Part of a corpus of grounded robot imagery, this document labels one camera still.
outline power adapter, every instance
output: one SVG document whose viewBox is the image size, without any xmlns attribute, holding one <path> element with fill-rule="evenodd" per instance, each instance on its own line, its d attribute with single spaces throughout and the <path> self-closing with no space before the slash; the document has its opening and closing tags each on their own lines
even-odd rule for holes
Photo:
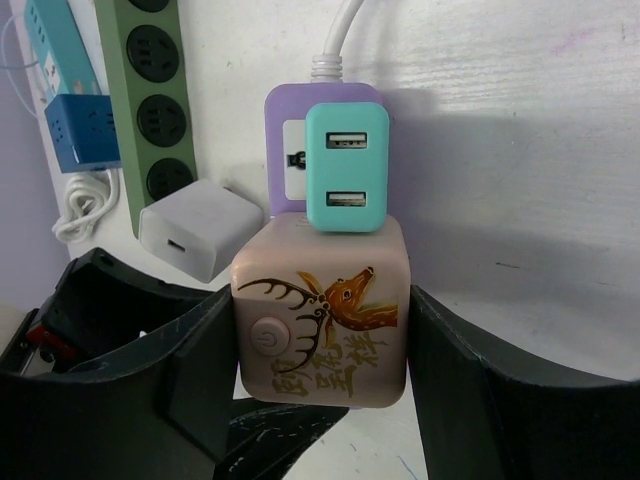
<svg viewBox="0 0 640 480">
<path fill-rule="evenodd" d="M 209 283 L 263 222 L 260 207 L 198 180 L 142 209 L 138 238 L 151 254 Z"/>
<path fill-rule="evenodd" d="M 285 84 L 265 102 L 267 173 L 271 215 L 306 210 L 305 119 L 317 104 L 382 103 L 382 95 L 364 83 Z"/>
<path fill-rule="evenodd" d="M 382 408 L 404 392 L 411 273 L 400 225 L 327 234 L 272 219 L 234 258 L 246 390 L 267 402 Z"/>
<path fill-rule="evenodd" d="M 45 109 L 62 173 L 120 168 L 108 95 L 57 95 Z"/>
<path fill-rule="evenodd" d="M 307 217 L 325 232 L 370 233 L 387 216 L 389 115 L 327 103 L 307 115 Z"/>
</svg>

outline blue power strip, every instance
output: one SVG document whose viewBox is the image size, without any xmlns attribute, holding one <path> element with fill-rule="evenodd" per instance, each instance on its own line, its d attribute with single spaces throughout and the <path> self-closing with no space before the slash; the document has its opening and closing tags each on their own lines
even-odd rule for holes
<svg viewBox="0 0 640 480">
<path fill-rule="evenodd" d="M 57 95 L 45 109 L 62 173 L 120 168 L 108 95 Z"/>
<path fill-rule="evenodd" d="M 49 101 L 59 93 L 100 94 L 67 0 L 27 0 L 24 21 Z"/>
</svg>

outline red part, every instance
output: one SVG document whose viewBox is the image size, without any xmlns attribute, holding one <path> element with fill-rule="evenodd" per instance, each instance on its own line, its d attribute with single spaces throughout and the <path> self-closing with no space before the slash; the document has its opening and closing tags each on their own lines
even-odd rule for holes
<svg viewBox="0 0 640 480">
<path fill-rule="evenodd" d="M 27 339 L 34 345 L 41 345 L 53 349 L 55 353 L 65 360 L 73 359 L 77 353 L 75 348 L 64 343 L 60 337 L 57 337 L 42 325 L 37 325 L 29 330 L 29 332 L 27 332 Z"/>
</svg>

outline deer head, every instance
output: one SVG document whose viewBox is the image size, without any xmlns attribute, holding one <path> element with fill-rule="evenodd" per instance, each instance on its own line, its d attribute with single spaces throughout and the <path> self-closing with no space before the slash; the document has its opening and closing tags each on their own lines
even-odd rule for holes
<svg viewBox="0 0 640 480">
<path fill-rule="evenodd" d="M 284 292 L 276 297 L 276 300 L 282 300 L 292 292 L 297 292 L 302 297 L 300 303 L 289 307 L 291 310 L 299 310 L 305 305 L 317 305 L 313 314 L 300 315 L 296 318 L 296 320 L 313 320 L 316 323 L 317 328 L 312 335 L 298 337 L 298 340 L 311 340 L 311 347 L 296 350 L 296 352 L 304 353 L 304 360 L 295 367 L 284 370 L 281 373 L 297 370 L 311 360 L 318 349 L 321 327 L 325 320 L 327 320 L 325 324 L 327 343 L 330 343 L 330 330 L 334 320 L 342 327 L 357 332 L 398 326 L 397 304 L 363 305 L 367 290 L 375 279 L 373 267 L 365 268 L 350 280 L 339 278 L 326 290 L 323 290 L 312 274 L 307 272 L 297 273 L 306 284 L 308 290 L 276 278 L 254 280 L 238 288 L 238 290 L 242 290 L 252 285 L 266 284 L 269 285 L 269 288 L 265 291 L 265 295 L 267 295 L 275 287 L 281 286 L 284 287 Z"/>
</svg>

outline round button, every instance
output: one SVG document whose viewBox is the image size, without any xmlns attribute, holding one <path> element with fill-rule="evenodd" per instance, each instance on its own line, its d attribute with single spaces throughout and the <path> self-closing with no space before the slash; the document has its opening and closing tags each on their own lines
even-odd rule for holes
<svg viewBox="0 0 640 480">
<path fill-rule="evenodd" d="M 280 355 L 289 345 L 289 329 L 277 318 L 264 317 L 251 327 L 251 344 L 262 355 Z"/>
</svg>

